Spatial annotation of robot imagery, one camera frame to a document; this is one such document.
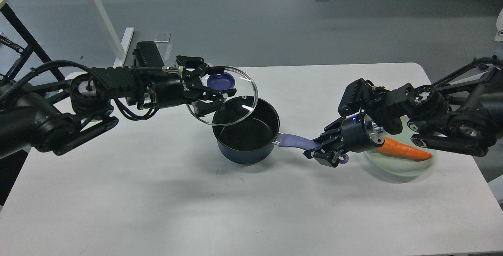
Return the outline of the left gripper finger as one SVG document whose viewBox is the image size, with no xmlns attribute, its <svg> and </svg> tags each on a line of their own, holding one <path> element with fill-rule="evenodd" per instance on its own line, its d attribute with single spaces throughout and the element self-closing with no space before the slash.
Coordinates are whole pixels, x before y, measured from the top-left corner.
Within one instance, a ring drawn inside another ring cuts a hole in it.
<svg viewBox="0 0 503 256">
<path fill-rule="evenodd" d="M 178 73 L 175 78 L 178 80 L 224 72 L 224 66 L 209 66 L 202 57 L 178 55 L 176 56 L 176 66 Z"/>
<path fill-rule="evenodd" d="M 212 88 L 200 88 L 202 94 L 194 102 L 194 114 L 203 117 L 221 109 L 228 97 L 233 97 L 237 89 L 216 90 Z"/>
</svg>

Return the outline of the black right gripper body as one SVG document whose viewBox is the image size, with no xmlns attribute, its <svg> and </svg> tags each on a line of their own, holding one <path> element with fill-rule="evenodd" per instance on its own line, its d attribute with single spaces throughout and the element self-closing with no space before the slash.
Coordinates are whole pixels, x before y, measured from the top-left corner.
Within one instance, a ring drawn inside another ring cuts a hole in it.
<svg viewBox="0 0 503 256">
<path fill-rule="evenodd" d="M 366 113 L 358 113 L 343 120 L 341 142 L 345 153 L 361 153 L 382 147 L 385 142 L 385 132 Z"/>
</svg>

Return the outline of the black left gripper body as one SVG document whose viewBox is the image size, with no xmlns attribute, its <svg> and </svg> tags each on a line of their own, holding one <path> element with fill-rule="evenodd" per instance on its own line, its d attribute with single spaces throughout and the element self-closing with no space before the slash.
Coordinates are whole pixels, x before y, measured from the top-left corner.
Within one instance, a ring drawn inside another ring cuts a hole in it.
<svg viewBox="0 0 503 256">
<path fill-rule="evenodd" d="M 189 89 L 185 81 L 175 74 L 151 77 L 150 90 L 151 102 L 160 109 L 196 101 L 196 91 Z"/>
</svg>

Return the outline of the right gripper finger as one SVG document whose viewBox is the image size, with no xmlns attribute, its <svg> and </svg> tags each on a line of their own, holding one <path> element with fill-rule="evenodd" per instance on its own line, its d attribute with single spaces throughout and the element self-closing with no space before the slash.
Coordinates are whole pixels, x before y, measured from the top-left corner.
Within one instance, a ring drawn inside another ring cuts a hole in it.
<svg viewBox="0 0 503 256">
<path fill-rule="evenodd" d="M 343 144 L 341 126 L 344 120 L 345 117 L 342 116 L 327 125 L 324 128 L 324 132 L 315 138 L 314 141 L 321 146 L 341 146 Z"/>
<path fill-rule="evenodd" d="M 340 164 L 346 164 L 349 161 L 349 156 L 341 151 L 331 149 L 325 150 L 320 143 L 314 143 L 311 148 L 303 152 L 307 159 L 314 158 L 319 164 L 336 168 Z"/>
</svg>

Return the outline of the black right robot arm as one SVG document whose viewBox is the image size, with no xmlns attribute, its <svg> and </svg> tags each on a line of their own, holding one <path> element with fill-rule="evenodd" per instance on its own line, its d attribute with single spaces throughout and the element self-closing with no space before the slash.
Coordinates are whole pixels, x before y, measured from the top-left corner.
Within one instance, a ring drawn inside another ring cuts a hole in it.
<svg viewBox="0 0 503 256">
<path fill-rule="evenodd" d="M 400 134 L 401 118 L 414 145 L 483 157 L 502 138 L 502 60 L 482 57 L 432 85 L 410 83 L 388 90 L 358 79 L 344 91 L 340 118 L 327 125 L 304 151 L 306 158 L 336 168 L 347 153 L 382 149 Z"/>
</svg>

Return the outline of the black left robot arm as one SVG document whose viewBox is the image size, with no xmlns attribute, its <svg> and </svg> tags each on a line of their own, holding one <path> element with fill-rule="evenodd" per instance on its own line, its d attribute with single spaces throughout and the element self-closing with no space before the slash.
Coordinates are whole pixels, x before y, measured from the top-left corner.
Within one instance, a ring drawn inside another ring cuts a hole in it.
<svg viewBox="0 0 503 256">
<path fill-rule="evenodd" d="M 1 157 L 24 148 L 62 155 L 118 124 L 151 119 L 160 109 L 188 105 L 196 118 L 213 114 L 237 89 L 228 67 L 177 56 L 165 65 L 153 41 L 137 43 L 133 66 L 90 68 L 49 61 L 20 80 L 1 83 Z"/>
</svg>

